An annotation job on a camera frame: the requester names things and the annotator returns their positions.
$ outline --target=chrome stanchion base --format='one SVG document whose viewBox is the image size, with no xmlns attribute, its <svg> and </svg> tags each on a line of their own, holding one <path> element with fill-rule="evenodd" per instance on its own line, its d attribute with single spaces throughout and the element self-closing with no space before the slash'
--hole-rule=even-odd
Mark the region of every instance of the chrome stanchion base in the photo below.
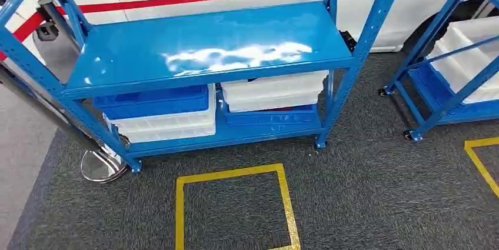
<svg viewBox="0 0 499 250">
<path fill-rule="evenodd" d="M 81 159 L 81 174 L 89 181 L 105 184 L 119 178 L 127 165 L 117 155 L 87 150 Z"/>
</svg>

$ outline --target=white plastic crate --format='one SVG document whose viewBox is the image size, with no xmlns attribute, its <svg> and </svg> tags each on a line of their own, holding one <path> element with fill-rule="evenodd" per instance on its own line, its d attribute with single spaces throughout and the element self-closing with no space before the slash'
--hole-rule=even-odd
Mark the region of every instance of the white plastic crate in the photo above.
<svg viewBox="0 0 499 250">
<path fill-rule="evenodd" d="M 223 82 L 231 112 L 248 112 L 317 103 L 328 71 L 272 76 L 253 81 Z"/>
<path fill-rule="evenodd" d="M 180 139 L 215 134 L 215 85 L 208 85 L 208 109 L 197 112 L 104 120 L 114 124 L 131 143 Z"/>
<path fill-rule="evenodd" d="M 444 37 L 435 43 L 435 48 L 428 57 L 433 58 L 496 35 L 499 35 L 499 17 L 497 16 L 453 22 L 449 25 Z M 437 60 L 431 65 L 447 80 L 450 88 L 458 92 L 498 55 L 499 41 L 495 41 Z M 463 103 L 470 104 L 496 99 L 499 99 L 499 74 L 495 74 L 463 100 Z"/>
</svg>

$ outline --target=carpet floor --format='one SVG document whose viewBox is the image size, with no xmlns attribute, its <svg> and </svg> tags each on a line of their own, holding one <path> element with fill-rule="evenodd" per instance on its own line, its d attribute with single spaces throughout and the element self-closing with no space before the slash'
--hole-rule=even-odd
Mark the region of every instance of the carpet floor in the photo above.
<svg viewBox="0 0 499 250">
<path fill-rule="evenodd" d="M 497 249 L 499 200 L 463 146 L 498 136 L 499 122 L 406 141 L 406 120 L 377 95 L 402 58 L 370 55 L 325 149 L 301 137 L 184 152 L 97 185 L 79 173 L 82 148 L 58 131 L 9 249 L 174 249 L 177 177 L 274 163 L 301 249 Z M 477 153 L 499 175 L 499 146 Z M 185 249 L 291 243 L 276 173 L 186 184 L 184 197 Z"/>
</svg>

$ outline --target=blue plastic crate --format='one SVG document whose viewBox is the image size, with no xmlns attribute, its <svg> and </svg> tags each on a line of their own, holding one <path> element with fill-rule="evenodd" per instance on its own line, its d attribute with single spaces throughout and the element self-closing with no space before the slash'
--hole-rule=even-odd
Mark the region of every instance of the blue plastic crate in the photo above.
<svg viewBox="0 0 499 250">
<path fill-rule="evenodd" d="M 450 88 L 447 80 L 431 64 L 425 64 L 409 71 L 409 76 L 431 112 L 439 110 L 445 102 L 454 96 L 454 91 Z M 458 124 L 491 119 L 495 118 L 497 112 L 499 112 L 499 100 L 473 104 L 460 103 L 448 111 L 441 118 L 439 124 Z"/>
<path fill-rule="evenodd" d="M 108 119 L 197 112 L 208 109 L 208 86 L 194 85 L 94 98 Z"/>
<path fill-rule="evenodd" d="M 228 125 L 288 125 L 307 124 L 319 120 L 317 104 L 252 112 L 229 111 L 227 103 L 223 102 L 222 111 Z"/>
</svg>

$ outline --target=yellow floor marking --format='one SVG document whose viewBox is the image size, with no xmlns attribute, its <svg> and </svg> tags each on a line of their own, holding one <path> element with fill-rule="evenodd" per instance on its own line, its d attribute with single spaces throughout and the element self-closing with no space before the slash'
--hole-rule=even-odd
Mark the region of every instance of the yellow floor marking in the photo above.
<svg viewBox="0 0 499 250">
<path fill-rule="evenodd" d="M 175 249 L 184 250 L 184 184 L 193 184 L 202 181 L 214 181 L 217 179 L 234 178 L 236 176 L 262 174 L 264 172 L 277 172 L 279 188 L 281 190 L 282 203 L 286 215 L 286 222 L 290 233 L 291 245 L 270 250 L 300 250 L 300 239 L 295 222 L 295 215 L 291 206 L 290 192 L 284 166 L 282 164 L 271 164 L 264 166 L 253 166 L 250 168 L 233 169 L 223 172 L 210 172 L 208 174 L 179 176 L 177 178 L 177 190 L 175 201 Z"/>
<path fill-rule="evenodd" d="M 497 198 L 499 198 L 499 186 L 497 186 L 495 180 L 488 173 L 487 169 L 482 164 L 475 151 L 473 151 L 474 147 L 490 146 L 490 145 L 499 145 L 499 137 L 465 141 L 464 150 L 466 151 L 466 153 L 468 153 L 468 156 L 473 161 L 478 171 L 482 174 L 483 178 L 488 183 L 492 191 L 494 191 Z"/>
</svg>

